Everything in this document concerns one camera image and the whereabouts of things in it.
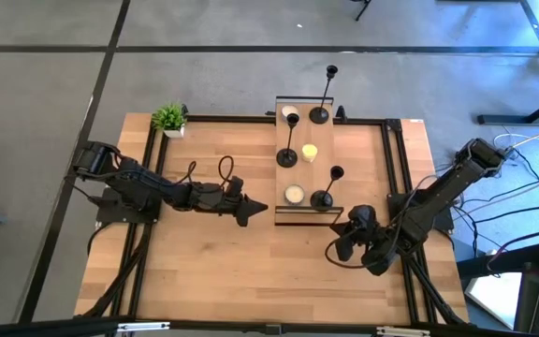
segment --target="wooden table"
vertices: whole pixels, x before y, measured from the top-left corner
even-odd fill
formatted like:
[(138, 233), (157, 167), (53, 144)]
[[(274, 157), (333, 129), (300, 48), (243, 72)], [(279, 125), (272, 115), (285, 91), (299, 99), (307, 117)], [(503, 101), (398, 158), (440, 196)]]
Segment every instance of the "wooden table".
[[(126, 115), (118, 143), (123, 154), (142, 158), (150, 117), (145, 113)], [(417, 184), (434, 170), (426, 129), (420, 120), (401, 122), (412, 179)], [(168, 320), (409, 324), (400, 261), (379, 277), (365, 270), (342, 269), (324, 258), (326, 245), (335, 238), (329, 228), (274, 225), (274, 128), (271, 124), (190, 123), (184, 139), (170, 141), (164, 177), (181, 177), (189, 162), (196, 160), (194, 179), (219, 183), (218, 160), (231, 154), (235, 159), (234, 174), (244, 180), (243, 192), (267, 203), (269, 209), (252, 217), (248, 227), (238, 227), (231, 216), (175, 212), (164, 204), (159, 223), (153, 228), (137, 316)], [(151, 168), (155, 167), (161, 141), (157, 136)], [(397, 157), (396, 146), (393, 151)], [(357, 204), (370, 204), (380, 223), (386, 224), (388, 178), (379, 127), (335, 125), (334, 153), (346, 171), (340, 181), (341, 195), (346, 194), (342, 198), (345, 211)], [(401, 182), (401, 173), (397, 173)], [(77, 314), (88, 310), (115, 277), (125, 234), (126, 225), (118, 224), (95, 239), (82, 280)], [(450, 242), (432, 231), (425, 250), (432, 282), (457, 315), (467, 320)], [(355, 255), (351, 263), (358, 262), (359, 255)], [(129, 294), (131, 288), (129, 280), (124, 294)], [(420, 317), (425, 320), (420, 289), (415, 280)], [(126, 312), (124, 300), (121, 313)]]

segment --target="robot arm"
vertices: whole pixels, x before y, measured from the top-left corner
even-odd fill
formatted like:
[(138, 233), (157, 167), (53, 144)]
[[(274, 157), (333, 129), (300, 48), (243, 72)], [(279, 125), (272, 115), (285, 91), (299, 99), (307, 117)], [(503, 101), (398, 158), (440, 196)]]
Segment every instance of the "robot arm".
[[(394, 207), (396, 216), (388, 227), (379, 226), (372, 206), (359, 205), (348, 213), (349, 222), (331, 226), (339, 238), (330, 245), (336, 247), (340, 261), (351, 258), (354, 245), (365, 245), (362, 264), (347, 267), (366, 268), (374, 275), (387, 271), (400, 255), (408, 262), (444, 320), (449, 324), (462, 324), (421, 270), (413, 253), (428, 239), (436, 215), (452, 206), (453, 200), (472, 183), (495, 175), (504, 160), (505, 154), (482, 139), (472, 139), (457, 152), (455, 163), (447, 173), (427, 189), (415, 190), (402, 198)], [(330, 245), (326, 249), (326, 258), (335, 263), (328, 256)]]
[[(161, 198), (177, 211), (232, 214), (239, 226), (246, 227), (250, 216), (268, 208), (240, 192), (243, 181), (239, 177), (233, 176), (226, 189), (223, 183), (190, 182), (194, 169), (191, 166), (183, 179), (173, 183), (106, 143), (88, 142), (73, 169), (83, 180), (105, 183), (121, 196), (124, 206), (138, 212), (154, 208)], [(102, 198), (93, 200), (99, 207), (109, 202)]]

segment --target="metal clamp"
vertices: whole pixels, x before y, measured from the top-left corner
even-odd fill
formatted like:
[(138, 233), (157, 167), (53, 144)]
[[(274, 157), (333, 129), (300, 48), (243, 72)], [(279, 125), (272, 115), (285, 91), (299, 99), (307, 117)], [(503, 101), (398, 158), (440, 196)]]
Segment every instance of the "metal clamp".
[(430, 332), (428, 330), (378, 327), (377, 335), (386, 337), (430, 337)]
[(118, 332), (169, 330), (169, 322), (143, 322), (118, 324)]
[(267, 324), (266, 334), (272, 336), (279, 336), (282, 334), (282, 324)]

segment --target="black candlestick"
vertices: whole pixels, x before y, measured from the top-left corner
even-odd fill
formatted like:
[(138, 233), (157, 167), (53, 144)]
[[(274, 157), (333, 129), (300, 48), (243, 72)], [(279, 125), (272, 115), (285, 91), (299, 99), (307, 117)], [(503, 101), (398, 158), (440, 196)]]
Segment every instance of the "black candlestick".
[(329, 182), (328, 188), (326, 190), (317, 190), (311, 195), (311, 205), (313, 207), (332, 207), (334, 199), (332, 195), (328, 193), (329, 188), (332, 187), (334, 181), (339, 180), (344, 175), (344, 168), (339, 166), (333, 166), (329, 170), (329, 177), (332, 179)]
[(289, 113), (286, 116), (286, 122), (288, 127), (290, 127), (290, 133), (288, 134), (288, 146), (285, 149), (278, 151), (276, 154), (276, 161), (278, 165), (283, 168), (292, 168), (297, 164), (297, 153), (290, 148), (290, 140), (292, 139), (292, 129), (299, 122), (299, 116), (296, 113)]
[(322, 96), (322, 104), (319, 107), (311, 109), (311, 112), (309, 112), (309, 119), (315, 124), (323, 124), (329, 119), (329, 113), (326, 109), (324, 109), (324, 101), (326, 100), (326, 94), (328, 93), (329, 82), (338, 72), (338, 68), (336, 66), (328, 66), (328, 68), (326, 68), (326, 71), (328, 83), (326, 83), (326, 90), (324, 90), (324, 95)]

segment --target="tea light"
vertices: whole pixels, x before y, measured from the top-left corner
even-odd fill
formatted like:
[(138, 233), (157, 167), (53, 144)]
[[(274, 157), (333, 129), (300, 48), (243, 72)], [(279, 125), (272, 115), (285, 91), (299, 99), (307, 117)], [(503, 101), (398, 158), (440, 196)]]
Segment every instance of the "tea light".
[(303, 145), (303, 160), (312, 163), (317, 156), (317, 147), (313, 144)]
[(299, 109), (295, 106), (283, 106), (282, 107), (282, 119), (285, 121), (286, 116), (288, 116), (291, 113), (299, 114)]
[(305, 198), (305, 191), (299, 185), (292, 184), (284, 191), (286, 201), (291, 205), (299, 205)]

